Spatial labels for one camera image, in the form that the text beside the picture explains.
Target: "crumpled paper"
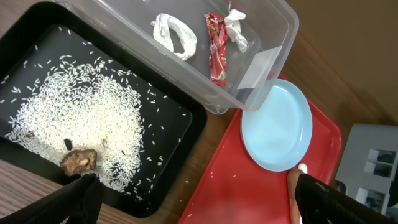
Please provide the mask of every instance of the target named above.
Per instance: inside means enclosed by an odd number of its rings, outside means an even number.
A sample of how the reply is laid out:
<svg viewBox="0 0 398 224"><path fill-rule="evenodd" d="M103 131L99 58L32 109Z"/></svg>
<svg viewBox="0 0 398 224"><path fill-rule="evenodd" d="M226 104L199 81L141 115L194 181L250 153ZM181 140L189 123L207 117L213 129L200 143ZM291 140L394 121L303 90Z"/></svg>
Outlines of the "crumpled paper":
<svg viewBox="0 0 398 224"><path fill-rule="evenodd" d="M248 41L242 35L241 23L239 20L243 20L245 18L245 13L239 12L236 9L230 10L229 15L224 18L226 32L229 38L231 38L232 42L237 43L239 50L242 53L245 53L245 51L248 49Z"/></svg>
<svg viewBox="0 0 398 224"><path fill-rule="evenodd" d="M161 13L157 15L156 21L151 22L151 25L154 26L154 39L171 52L174 52L174 47L170 37L169 27L177 33L181 45L184 48L184 53L174 54L180 59L186 60L195 54L198 42L197 37L193 31L179 19Z"/></svg>

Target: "red wrapper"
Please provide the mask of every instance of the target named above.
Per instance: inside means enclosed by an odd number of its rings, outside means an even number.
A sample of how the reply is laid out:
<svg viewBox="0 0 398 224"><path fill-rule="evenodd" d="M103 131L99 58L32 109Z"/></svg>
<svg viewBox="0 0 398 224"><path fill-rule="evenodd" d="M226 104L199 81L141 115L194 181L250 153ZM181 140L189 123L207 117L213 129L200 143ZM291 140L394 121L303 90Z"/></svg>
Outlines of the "red wrapper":
<svg viewBox="0 0 398 224"><path fill-rule="evenodd" d="M224 18L208 13L206 14L207 28L209 29L210 46L210 80L217 85L226 84L226 33Z"/></svg>

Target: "plastic bin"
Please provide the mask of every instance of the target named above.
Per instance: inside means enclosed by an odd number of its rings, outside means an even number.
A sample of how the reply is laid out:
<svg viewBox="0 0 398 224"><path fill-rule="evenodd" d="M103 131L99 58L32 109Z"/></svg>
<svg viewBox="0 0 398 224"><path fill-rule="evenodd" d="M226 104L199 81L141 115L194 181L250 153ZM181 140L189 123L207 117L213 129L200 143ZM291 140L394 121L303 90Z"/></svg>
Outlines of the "plastic bin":
<svg viewBox="0 0 398 224"><path fill-rule="evenodd" d="M224 113L228 108L254 111L262 105L282 70L299 28L296 13L284 0L231 1L231 8L247 15L241 21L241 27L243 36L249 42L248 50L242 54L236 43L228 41L227 84L217 86L210 81L210 37L205 14L215 12L227 16L229 1L56 2L63 4L105 36L122 45L216 114ZM195 33L198 38L197 52L192 58L184 62L153 39L153 27L150 23L160 13L180 19ZM174 32L172 34L175 52L182 52L183 49L178 44L179 38Z"/></svg>

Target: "light blue plate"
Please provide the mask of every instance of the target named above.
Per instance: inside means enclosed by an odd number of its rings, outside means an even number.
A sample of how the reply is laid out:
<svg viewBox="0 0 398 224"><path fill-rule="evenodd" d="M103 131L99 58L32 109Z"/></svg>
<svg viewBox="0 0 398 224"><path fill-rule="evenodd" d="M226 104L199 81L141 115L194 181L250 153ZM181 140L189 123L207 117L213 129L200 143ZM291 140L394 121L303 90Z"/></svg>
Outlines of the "light blue plate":
<svg viewBox="0 0 398 224"><path fill-rule="evenodd" d="M291 82L278 79L255 112L243 111L241 134L250 156L275 172L298 164L312 136L312 115L304 94Z"/></svg>

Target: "brown rock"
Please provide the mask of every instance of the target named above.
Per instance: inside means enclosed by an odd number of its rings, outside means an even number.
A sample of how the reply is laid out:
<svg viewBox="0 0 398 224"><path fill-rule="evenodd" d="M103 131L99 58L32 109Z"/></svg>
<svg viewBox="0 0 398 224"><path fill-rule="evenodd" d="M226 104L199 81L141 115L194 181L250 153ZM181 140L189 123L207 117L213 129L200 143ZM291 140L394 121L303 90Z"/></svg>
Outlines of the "brown rock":
<svg viewBox="0 0 398 224"><path fill-rule="evenodd" d="M73 150L62 159L60 164L68 176L95 170L97 167L97 152L94 149Z"/></svg>

